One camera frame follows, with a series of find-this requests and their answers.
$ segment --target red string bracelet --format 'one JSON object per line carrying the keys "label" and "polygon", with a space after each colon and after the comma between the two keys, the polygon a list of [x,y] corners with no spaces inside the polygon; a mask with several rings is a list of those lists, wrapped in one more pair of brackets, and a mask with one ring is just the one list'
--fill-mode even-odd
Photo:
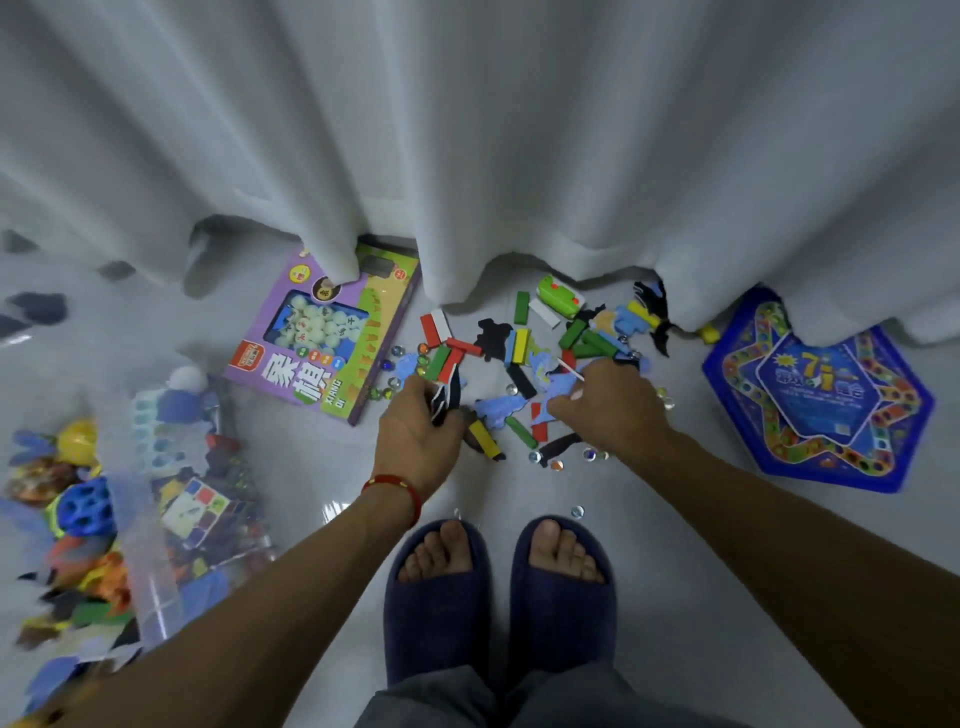
{"label": "red string bracelet", "polygon": [[360,492],[363,493],[365,490],[370,488],[373,483],[390,483],[391,485],[396,485],[405,490],[410,494],[410,499],[414,501],[414,519],[410,523],[410,528],[413,528],[417,525],[417,521],[420,520],[420,510],[423,507],[423,501],[420,500],[420,494],[414,490],[413,486],[409,483],[404,482],[401,478],[398,478],[396,475],[374,475],[370,480],[364,483],[363,488],[360,489]]}

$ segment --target white curtain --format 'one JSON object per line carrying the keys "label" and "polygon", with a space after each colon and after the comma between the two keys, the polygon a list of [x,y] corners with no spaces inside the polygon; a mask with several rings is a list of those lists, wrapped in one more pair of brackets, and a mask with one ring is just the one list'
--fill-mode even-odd
{"label": "white curtain", "polygon": [[0,225],[182,279],[194,225],[655,269],[694,329],[758,281],[835,342],[960,333],[956,0],[0,3]]}

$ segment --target toe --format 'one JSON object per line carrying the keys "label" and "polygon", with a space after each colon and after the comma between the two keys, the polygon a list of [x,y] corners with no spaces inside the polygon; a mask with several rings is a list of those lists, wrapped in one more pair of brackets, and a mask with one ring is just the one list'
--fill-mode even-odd
{"label": "toe", "polygon": [[574,544],[573,553],[570,555],[570,576],[580,577],[583,575],[584,559],[587,557],[587,550],[583,544]]}
{"label": "toe", "polygon": [[530,565],[541,569],[553,565],[557,559],[559,542],[559,523],[552,519],[538,523],[530,542]]}
{"label": "toe", "polygon": [[573,560],[573,547],[577,543],[577,535],[570,530],[565,530],[560,534],[560,542],[557,544],[557,565],[564,573],[572,573],[570,562]]}
{"label": "toe", "polygon": [[462,573],[473,569],[470,558],[470,538],[467,530],[459,521],[447,521],[440,527],[440,540],[449,557],[447,570],[450,573]]}
{"label": "toe", "polygon": [[414,556],[417,557],[417,563],[420,565],[420,571],[423,572],[423,578],[429,579],[433,571],[433,559],[430,557],[430,552],[426,550],[426,546],[419,544],[414,549]]}
{"label": "toe", "polygon": [[597,580],[597,563],[592,556],[584,557],[584,568],[580,572],[580,578],[591,582]]}
{"label": "toe", "polygon": [[420,581],[423,574],[420,572],[420,564],[417,563],[417,557],[414,554],[407,556],[403,562],[403,569],[407,572],[407,581]]}
{"label": "toe", "polygon": [[440,540],[440,533],[431,531],[423,539],[423,545],[430,552],[430,558],[433,559],[434,570],[443,571],[446,569],[446,551],[444,542]]}

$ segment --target white wooden block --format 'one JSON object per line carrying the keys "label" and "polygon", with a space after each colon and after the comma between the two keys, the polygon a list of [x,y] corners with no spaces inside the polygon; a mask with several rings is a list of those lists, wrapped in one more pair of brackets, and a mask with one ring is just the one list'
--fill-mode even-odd
{"label": "white wooden block", "polygon": [[553,312],[553,309],[538,298],[531,297],[530,310],[540,316],[551,328],[556,328],[560,322],[560,317]]}
{"label": "white wooden block", "polygon": [[430,311],[430,315],[433,317],[433,325],[437,327],[437,335],[440,336],[440,343],[442,344],[447,339],[453,338],[453,334],[450,333],[450,326],[446,322],[446,316],[444,312],[435,308]]}

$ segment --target blue slipper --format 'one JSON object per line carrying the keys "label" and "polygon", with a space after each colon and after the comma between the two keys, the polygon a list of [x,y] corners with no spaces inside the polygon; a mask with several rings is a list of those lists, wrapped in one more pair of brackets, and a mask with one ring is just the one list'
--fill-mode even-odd
{"label": "blue slipper", "polygon": [[460,665],[472,666],[487,679],[491,579],[480,532],[461,522],[470,541],[473,571],[414,584],[397,580],[407,557],[430,531],[440,531],[447,521],[433,521],[415,531],[390,569],[383,605],[388,687],[414,675]]}
{"label": "blue slipper", "polygon": [[[590,584],[530,566],[534,531],[547,519],[576,534],[606,584]],[[570,519],[543,516],[530,521],[516,542],[510,577],[509,687],[535,669],[565,672],[587,663],[612,664],[615,645],[616,588],[610,560],[600,543]]]}

